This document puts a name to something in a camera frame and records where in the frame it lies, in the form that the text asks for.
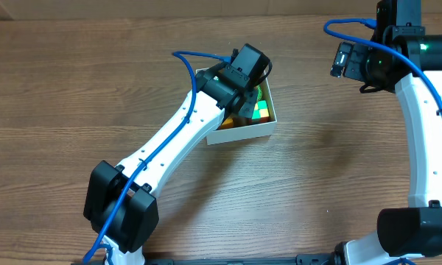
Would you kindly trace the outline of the colourful puzzle cube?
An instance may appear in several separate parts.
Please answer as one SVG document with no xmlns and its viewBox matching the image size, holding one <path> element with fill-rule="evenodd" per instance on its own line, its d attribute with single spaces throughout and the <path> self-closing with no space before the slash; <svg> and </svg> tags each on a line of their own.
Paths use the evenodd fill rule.
<svg viewBox="0 0 442 265">
<path fill-rule="evenodd" d="M 265 100 L 258 101 L 255 104 L 254 112 L 250 118 L 251 124 L 266 123 L 270 120 L 270 112 Z"/>
</svg>

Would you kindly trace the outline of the green number ball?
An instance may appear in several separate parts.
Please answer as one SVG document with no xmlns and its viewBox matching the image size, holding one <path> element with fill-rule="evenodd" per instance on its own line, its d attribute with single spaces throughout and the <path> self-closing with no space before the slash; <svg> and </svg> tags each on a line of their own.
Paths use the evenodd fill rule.
<svg viewBox="0 0 442 265">
<path fill-rule="evenodd" d="M 262 100 L 263 98 L 263 93 L 262 93 L 262 88 L 260 85 L 256 86 L 256 91 L 257 91 L 257 97 L 256 97 L 256 101 L 259 102 Z"/>
</svg>

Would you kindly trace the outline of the yellow rubber duck toy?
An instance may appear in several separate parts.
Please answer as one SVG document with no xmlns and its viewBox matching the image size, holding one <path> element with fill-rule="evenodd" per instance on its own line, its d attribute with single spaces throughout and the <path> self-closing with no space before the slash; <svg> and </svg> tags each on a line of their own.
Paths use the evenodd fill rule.
<svg viewBox="0 0 442 265">
<path fill-rule="evenodd" d="M 239 125 L 239 117 L 230 115 L 224 122 L 218 127 L 218 130 L 232 129 Z"/>
</svg>

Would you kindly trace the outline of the white cardboard box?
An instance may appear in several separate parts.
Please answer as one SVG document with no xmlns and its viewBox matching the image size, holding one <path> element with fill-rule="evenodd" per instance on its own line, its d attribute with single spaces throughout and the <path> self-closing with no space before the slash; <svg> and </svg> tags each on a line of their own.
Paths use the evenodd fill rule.
<svg viewBox="0 0 442 265">
<path fill-rule="evenodd" d="M 270 120 L 251 124 L 250 119 L 236 114 L 246 91 L 241 91 L 222 75 L 224 67 L 211 67 L 197 71 L 197 93 L 193 113 L 189 119 L 189 132 L 195 142 L 206 138 L 208 144 L 221 144 L 249 138 L 271 135 L 276 125 L 276 114 L 270 96 L 268 82 L 260 84 L 263 98 L 268 105 Z M 218 130 L 230 115 L 239 117 L 239 125 L 232 129 Z"/>
</svg>

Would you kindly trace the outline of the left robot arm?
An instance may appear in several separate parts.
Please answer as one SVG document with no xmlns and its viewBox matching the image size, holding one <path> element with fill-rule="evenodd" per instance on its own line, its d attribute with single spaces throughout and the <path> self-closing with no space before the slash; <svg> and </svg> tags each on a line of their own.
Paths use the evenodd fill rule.
<svg viewBox="0 0 442 265">
<path fill-rule="evenodd" d="M 98 236 L 84 255 L 90 263 L 144 264 L 142 247 L 158 221 L 157 198 L 183 159 L 232 115 L 250 118 L 264 80 L 237 82 L 225 69 L 191 75 L 192 89 L 172 118 L 132 155 L 92 170 L 83 215 Z"/>
</svg>

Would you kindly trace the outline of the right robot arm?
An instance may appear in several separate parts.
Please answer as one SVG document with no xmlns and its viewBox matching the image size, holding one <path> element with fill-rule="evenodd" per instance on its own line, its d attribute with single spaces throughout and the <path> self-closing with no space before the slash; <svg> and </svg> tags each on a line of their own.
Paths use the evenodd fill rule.
<svg viewBox="0 0 442 265">
<path fill-rule="evenodd" d="M 410 264 L 442 255 L 442 35 L 391 42 L 342 36 L 331 74 L 389 91 L 401 105 L 410 155 L 405 208 L 379 212 L 376 230 L 340 244 L 332 264 Z"/>
</svg>

